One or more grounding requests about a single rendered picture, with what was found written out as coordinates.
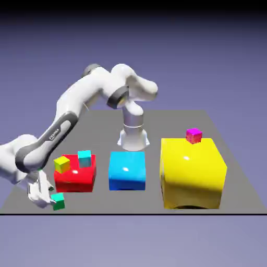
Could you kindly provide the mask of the small cyan cube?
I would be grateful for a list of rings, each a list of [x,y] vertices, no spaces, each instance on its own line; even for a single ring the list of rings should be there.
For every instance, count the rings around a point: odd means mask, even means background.
[[[91,151],[90,150],[78,151],[77,155],[78,155],[80,168],[91,166]]]

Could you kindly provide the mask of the small green cube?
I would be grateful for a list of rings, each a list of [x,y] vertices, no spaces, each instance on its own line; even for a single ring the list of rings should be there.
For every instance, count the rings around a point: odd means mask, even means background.
[[[63,193],[56,193],[51,195],[51,199],[55,201],[53,204],[53,210],[61,210],[65,208],[65,200]]]

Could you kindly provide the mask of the large blue box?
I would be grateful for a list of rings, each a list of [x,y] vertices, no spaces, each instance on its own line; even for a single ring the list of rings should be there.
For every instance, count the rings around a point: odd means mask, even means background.
[[[145,153],[113,151],[108,168],[110,191],[145,190],[146,166]]]

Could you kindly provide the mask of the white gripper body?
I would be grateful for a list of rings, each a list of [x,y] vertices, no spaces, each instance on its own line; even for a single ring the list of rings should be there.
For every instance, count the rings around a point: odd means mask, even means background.
[[[44,171],[39,171],[38,180],[35,183],[28,183],[28,198],[38,207],[45,208],[50,204],[49,187],[52,186]]]

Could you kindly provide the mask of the large yellow box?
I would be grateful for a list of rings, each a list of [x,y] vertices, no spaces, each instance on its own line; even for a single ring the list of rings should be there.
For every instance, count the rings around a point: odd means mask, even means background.
[[[161,139],[160,181],[166,209],[218,209],[227,173],[213,139],[192,144],[185,138]]]

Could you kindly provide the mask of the large red box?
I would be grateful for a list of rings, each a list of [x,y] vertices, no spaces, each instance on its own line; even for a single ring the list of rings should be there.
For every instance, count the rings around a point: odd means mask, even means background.
[[[92,192],[96,176],[96,157],[91,155],[91,166],[80,168],[77,154],[64,154],[70,159],[70,170],[62,174],[54,171],[57,192]]]

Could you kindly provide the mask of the small yellow cube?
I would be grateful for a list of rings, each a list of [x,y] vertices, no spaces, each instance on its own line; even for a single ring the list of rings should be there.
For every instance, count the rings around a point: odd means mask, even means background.
[[[55,171],[62,174],[70,170],[70,159],[65,156],[58,157],[54,160]]]

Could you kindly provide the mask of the small magenta cube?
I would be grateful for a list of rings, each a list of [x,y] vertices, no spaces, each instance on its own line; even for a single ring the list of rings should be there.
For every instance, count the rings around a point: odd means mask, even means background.
[[[186,130],[186,140],[191,144],[201,142],[203,132],[198,128],[190,128]]]

